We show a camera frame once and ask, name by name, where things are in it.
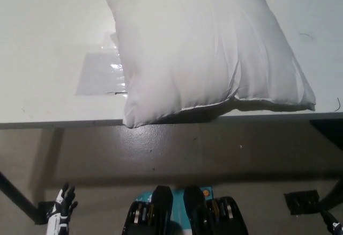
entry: pillow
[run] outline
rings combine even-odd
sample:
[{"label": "pillow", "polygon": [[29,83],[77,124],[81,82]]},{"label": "pillow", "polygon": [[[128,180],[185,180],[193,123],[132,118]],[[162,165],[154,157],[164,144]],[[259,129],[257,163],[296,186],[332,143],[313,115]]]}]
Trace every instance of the pillow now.
[{"label": "pillow", "polygon": [[309,86],[265,0],[107,0],[139,127],[229,99],[313,108]]}]

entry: table leg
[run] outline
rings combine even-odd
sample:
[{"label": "table leg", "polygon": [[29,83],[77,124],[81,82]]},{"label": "table leg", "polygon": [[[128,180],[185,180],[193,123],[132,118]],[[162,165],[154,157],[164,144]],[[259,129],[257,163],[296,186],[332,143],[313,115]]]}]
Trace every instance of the table leg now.
[{"label": "table leg", "polygon": [[18,206],[35,224],[48,223],[47,212],[54,202],[41,202],[35,207],[6,177],[0,172],[0,190]]}]

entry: white table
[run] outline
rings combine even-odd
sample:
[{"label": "white table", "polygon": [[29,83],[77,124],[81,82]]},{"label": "white table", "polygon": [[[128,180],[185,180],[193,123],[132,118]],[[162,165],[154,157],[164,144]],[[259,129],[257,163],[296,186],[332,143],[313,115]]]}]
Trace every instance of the white table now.
[{"label": "white table", "polygon": [[[105,0],[1,0],[0,128],[122,124],[122,95],[76,96],[87,53],[114,20]],[[231,111],[219,119],[341,118],[343,0],[267,0],[312,86],[315,112]]]}]

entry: robot finger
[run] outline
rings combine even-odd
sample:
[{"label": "robot finger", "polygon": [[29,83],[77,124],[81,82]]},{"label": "robot finger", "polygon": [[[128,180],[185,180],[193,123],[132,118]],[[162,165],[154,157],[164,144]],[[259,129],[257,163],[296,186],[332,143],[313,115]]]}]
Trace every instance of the robot finger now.
[{"label": "robot finger", "polygon": [[69,205],[71,205],[71,202],[75,199],[75,188],[72,187],[69,189],[69,191],[67,192],[65,198],[64,198]]}]

